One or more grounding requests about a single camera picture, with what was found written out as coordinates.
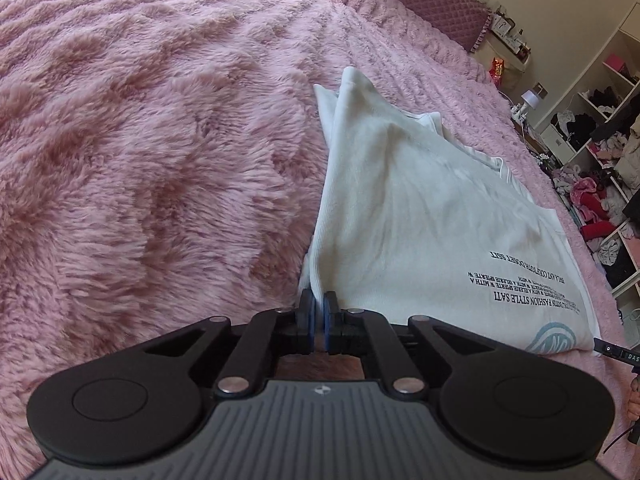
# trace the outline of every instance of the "pink fur bedspread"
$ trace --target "pink fur bedspread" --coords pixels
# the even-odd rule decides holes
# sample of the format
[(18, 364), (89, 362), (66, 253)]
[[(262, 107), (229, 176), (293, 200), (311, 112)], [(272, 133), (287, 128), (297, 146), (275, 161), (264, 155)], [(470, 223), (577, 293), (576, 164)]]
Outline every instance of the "pink fur bedspread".
[[(312, 84), (337, 88), (347, 65), (406, 110), (441, 111), (557, 209), (603, 336), (622, 343), (604, 277), (507, 105), (397, 0), (0, 0), (0, 477), (42, 460), (25, 405), (47, 376), (295, 300), (326, 167)], [(601, 379), (612, 433), (626, 428), (629, 368), (557, 359)], [(622, 440), (602, 463), (631, 479), (635, 451)]]

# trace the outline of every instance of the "white shelving unit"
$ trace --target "white shelving unit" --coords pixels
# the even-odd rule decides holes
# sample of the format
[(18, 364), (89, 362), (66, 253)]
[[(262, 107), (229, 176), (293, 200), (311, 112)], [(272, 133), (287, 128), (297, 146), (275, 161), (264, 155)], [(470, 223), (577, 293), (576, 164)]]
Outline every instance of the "white shelving unit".
[[(616, 54), (625, 61), (631, 76), (640, 77), (640, 3), (635, 4), (631, 9), (626, 20), (611, 37), (609, 43), (604, 46), (600, 55), (588, 67), (551, 115), (570, 109), (575, 115), (589, 115), (597, 125), (600, 125), (615, 118), (633, 97), (640, 94), (640, 80), (638, 83), (634, 83), (606, 63), (610, 54)], [(609, 86), (613, 89), (619, 104), (613, 113), (607, 116), (588, 99), (588, 95), (590, 95), (589, 92), (595, 89), (604, 91)], [(550, 130), (550, 128), (554, 127), (550, 125), (545, 130), (545, 133), (542, 134), (543, 139), (554, 140), (554, 146), (547, 145), (560, 158), (562, 163), (567, 166), (577, 164), (583, 171), (611, 168), (610, 184), (615, 186), (624, 200), (628, 202), (631, 196), (614, 169), (615, 163), (599, 160), (595, 155), (596, 146), (591, 139), (587, 140), (579, 149), (575, 149), (575, 147), (566, 142), (564, 134), (558, 129)], [(574, 219), (578, 218), (577, 224), (584, 224), (584, 220), (580, 214), (576, 214), (573, 205), (568, 200), (562, 201), (570, 210)], [(623, 283), (616, 286), (612, 293), (618, 302), (618, 309), (624, 319), (623, 326), (626, 343), (629, 346), (637, 346), (640, 344), (640, 238), (632, 237), (631, 239), (626, 239), (623, 237), (620, 231), (626, 224), (627, 222), (624, 222), (607, 239), (619, 239), (620, 250), (629, 254), (634, 266), (633, 274)]]

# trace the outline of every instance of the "wall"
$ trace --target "wall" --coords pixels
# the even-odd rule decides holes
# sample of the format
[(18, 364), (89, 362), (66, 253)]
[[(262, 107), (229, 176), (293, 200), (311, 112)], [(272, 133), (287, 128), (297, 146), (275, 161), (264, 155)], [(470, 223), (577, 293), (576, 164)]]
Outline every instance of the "wall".
[(506, 8), (531, 47), (527, 73), (515, 95), (521, 95), (536, 81), (549, 92), (540, 107), (529, 113), (538, 124), (552, 110), (562, 94), (580, 76), (635, 0), (488, 0)]

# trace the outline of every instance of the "drawer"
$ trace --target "drawer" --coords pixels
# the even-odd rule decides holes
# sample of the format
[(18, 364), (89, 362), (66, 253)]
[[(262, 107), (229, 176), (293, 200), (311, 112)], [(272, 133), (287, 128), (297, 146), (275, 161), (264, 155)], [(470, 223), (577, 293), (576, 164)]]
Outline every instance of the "drawer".
[(551, 150), (551, 153), (563, 164), (568, 163), (575, 155), (574, 149), (560, 136), (551, 124), (542, 132), (541, 137), (546, 146)]
[(631, 14), (620, 29), (640, 41), (640, 5), (635, 4)]

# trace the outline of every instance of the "silver screw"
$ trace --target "silver screw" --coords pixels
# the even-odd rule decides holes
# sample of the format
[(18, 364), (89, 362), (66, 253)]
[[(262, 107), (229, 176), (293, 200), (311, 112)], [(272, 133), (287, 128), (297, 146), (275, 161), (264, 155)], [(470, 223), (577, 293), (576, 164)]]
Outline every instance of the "silver screw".
[(394, 390), (401, 394), (416, 394), (424, 389), (424, 383), (415, 377), (402, 377), (394, 381)]
[(218, 388), (226, 394), (239, 394), (249, 387), (244, 377), (225, 377), (218, 381)]

